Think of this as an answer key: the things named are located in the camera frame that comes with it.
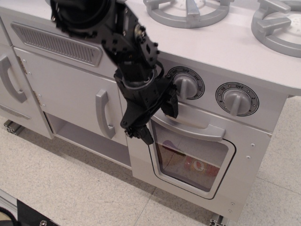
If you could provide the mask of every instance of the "oven window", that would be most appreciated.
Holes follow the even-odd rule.
[[[227,155],[228,147],[186,137],[152,121],[160,171],[209,192]]]

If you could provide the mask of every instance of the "white cabinet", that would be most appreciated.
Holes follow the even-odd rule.
[[[127,145],[114,80],[36,53],[18,48],[15,52],[25,62],[26,76],[44,112]]]
[[[0,44],[0,115],[53,138],[44,113],[9,46]]]

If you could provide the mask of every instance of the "vent grille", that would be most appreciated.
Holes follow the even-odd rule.
[[[89,65],[98,65],[103,53],[97,46],[81,43],[54,33],[17,23],[12,23],[11,26],[25,45]]]

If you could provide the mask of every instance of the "knob dial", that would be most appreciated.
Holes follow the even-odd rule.
[[[259,107],[259,99],[255,92],[237,82],[222,84],[215,97],[219,106],[233,116],[249,116]]]
[[[182,99],[192,98],[198,93],[198,82],[185,73],[179,73],[174,77],[177,93]]]
[[[225,107],[232,116],[249,112],[252,107],[252,100],[245,92],[239,89],[230,89],[223,96]]]
[[[169,70],[168,74],[174,77],[178,88],[177,95],[182,100],[196,100],[204,94],[205,85],[202,78],[190,68],[174,67]]]

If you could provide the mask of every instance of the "stove burner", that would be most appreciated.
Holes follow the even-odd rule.
[[[253,35],[272,50],[301,58],[301,0],[258,1],[260,7],[251,26]],[[280,13],[286,17],[273,18]]]
[[[195,2],[195,0],[186,0],[186,16],[174,16],[159,9],[159,4],[170,3],[177,6],[178,0],[143,0],[147,7],[148,14],[157,22],[177,28],[199,28],[213,25],[222,19],[229,12],[230,3],[234,0],[219,0],[218,8],[205,15],[201,15],[199,6],[203,6],[206,0]]]

